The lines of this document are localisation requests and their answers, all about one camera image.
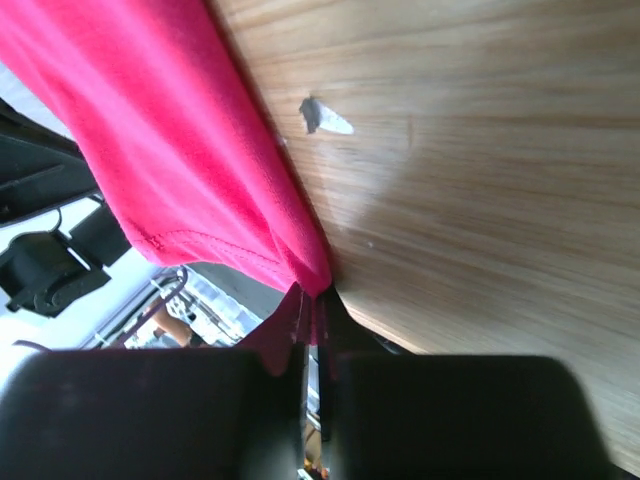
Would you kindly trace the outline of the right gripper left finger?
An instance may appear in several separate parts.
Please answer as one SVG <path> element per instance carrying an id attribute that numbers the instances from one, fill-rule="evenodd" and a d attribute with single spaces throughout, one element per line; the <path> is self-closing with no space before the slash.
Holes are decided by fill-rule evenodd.
<path id="1" fill-rule="evenodd" d="M 5 479 L 294 479 L 308 297 L 233 347 L 28 357 L 1 395 Z"/>

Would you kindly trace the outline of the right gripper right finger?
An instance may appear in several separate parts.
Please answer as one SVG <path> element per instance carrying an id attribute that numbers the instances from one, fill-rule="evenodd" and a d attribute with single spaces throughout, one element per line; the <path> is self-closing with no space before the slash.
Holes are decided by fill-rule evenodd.
<path id="1" fill-rule="evenodd" d="M 393 353 L 317 300 L 333 479 L 619 479 L 577 378 L 537 355 Z"/>

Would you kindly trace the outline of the pink red t-shirt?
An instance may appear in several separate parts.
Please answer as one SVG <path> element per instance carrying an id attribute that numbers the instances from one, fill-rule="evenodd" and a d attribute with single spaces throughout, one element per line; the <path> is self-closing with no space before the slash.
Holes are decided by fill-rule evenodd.
<path id="1" fill-rule="evenodd" d="M 1 60 L 68 128 L 149 261 L 316 297 L 325 242 L 202 1 L 5 1 Z"/>

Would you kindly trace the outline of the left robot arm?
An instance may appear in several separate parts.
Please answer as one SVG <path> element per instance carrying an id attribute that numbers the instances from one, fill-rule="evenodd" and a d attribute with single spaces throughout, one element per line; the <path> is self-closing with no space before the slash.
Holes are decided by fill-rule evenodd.
<path id="1" fill-rule="evenodd" d="M 131 245 L 76 144 L 1 105 L 5 309 L 55 318 L 102 288 Z"/>

